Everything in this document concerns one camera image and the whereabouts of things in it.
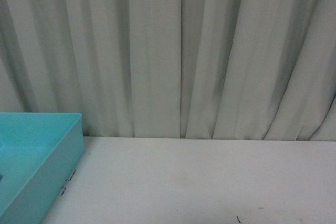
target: curtain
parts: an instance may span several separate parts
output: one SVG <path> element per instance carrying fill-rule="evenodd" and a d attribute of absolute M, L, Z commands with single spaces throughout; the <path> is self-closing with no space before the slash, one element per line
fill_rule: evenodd
<path fill-rule="evenodd" d="M 0 0 L 0 111 L 85 135 L 336 140 L 336 0 Z"/>

